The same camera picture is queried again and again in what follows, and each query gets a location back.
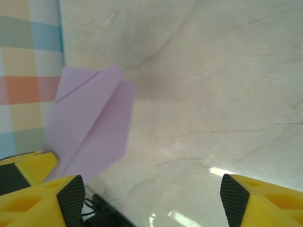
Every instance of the paper airplane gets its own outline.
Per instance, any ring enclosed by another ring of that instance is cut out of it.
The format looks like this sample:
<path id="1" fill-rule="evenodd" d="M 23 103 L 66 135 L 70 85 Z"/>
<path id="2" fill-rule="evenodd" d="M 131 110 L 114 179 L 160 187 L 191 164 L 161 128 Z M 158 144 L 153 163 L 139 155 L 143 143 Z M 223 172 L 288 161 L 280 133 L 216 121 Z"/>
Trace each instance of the paper airplane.
<path id="1" fill-rule="evenodd" d="M 63 69 L 44 146 L 59 163 L 47 180 L 81 175 L 88 183 L 124 155 L 136 84 L 123 76 L 117 65 Z"/>

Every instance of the yellow plastic part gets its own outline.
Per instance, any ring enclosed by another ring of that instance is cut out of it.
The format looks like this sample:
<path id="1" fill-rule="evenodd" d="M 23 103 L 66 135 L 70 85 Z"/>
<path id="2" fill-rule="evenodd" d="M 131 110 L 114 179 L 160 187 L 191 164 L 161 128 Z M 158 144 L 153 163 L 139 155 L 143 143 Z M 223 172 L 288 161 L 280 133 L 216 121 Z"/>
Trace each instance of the yellow plastic part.
<path id="1" fill-rule="evenodd" d="M 303 227 L 303 192 L 230 176 L 250 193 L 241 227 Z"/>
<path id="2" fill-rule="evenodd" d="M 56 195 L 75 176 L 0 196 L 0 227 L 64 227 Z"/>
<path id="3" fill-rule="evenodd" d="M 35 152 L 31 152 L 31 153 L 26 153 L 26 154 L 23 154 L 23 155 L 16 155 L 16 156 L 8 157 L 8 158 L 0 161 L 0 166 L 15 163 L 15 162 L 18 162 L 18 161 L 26 158 L 26 157 L 29 157 L 29 156 L 32 156 L 32 155 L 38 155 L 38 154 L 41 154 L 41 153 L 42 153 L 42 151 L 35 151 Z"/>
<path id="4" fill-rule="evenodd" d="M 15 163 L 15 166 L 30 185 L 36 185 L 43 182 L 57 162 L 55 154 L 47 152 L 24 158 Z"/>

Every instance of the black textured pad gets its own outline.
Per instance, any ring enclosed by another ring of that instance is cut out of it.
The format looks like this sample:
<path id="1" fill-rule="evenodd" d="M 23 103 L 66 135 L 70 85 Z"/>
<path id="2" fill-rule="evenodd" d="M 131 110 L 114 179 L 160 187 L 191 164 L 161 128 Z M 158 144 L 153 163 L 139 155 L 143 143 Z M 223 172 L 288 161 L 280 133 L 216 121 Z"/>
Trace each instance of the black textured pad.
<path id="1" fill-rule="evenodd" d="M 222 179 L 220 196 L 230 227 L 239 227 L 250 197 L 249 192 L 225 174 Z"/>
<path id="2" fill-rule="evenodd" d="M 57 199 L 67 227 L 79 225 L 81 210 L 85 199 L 85 188 L 82 177 L 76 176 L 58 194 Z"/>
<path id="3" fill-rule="evenodd" d="M 0 166 L 0 196 L 29 186 L 14 163 Z"/>

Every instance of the white marble floor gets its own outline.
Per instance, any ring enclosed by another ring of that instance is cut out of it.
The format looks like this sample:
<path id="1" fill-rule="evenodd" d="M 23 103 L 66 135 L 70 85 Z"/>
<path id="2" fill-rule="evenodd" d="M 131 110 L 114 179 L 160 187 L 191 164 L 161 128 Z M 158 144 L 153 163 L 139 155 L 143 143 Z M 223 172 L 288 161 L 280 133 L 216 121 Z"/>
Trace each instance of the white marble floor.
<path id="1" fill-rule="evenodd" d="M 69 66 L 138 93 L 90 186 L 139 227 L 226 227 L 225 170 L 303 191 L 302 0 L 61 0 Z"/>

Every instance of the checkered cloth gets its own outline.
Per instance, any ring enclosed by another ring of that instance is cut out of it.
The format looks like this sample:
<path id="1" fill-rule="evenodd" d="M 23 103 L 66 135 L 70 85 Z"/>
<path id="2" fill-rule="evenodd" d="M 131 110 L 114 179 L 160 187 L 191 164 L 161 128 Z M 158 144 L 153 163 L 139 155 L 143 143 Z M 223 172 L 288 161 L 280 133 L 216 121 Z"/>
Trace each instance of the checkered cloth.
<path id="1" fill-rule="evenodd" d="M 58 0 L 0 1 L 0 158 L 41 150 L 63 61 Z"/>

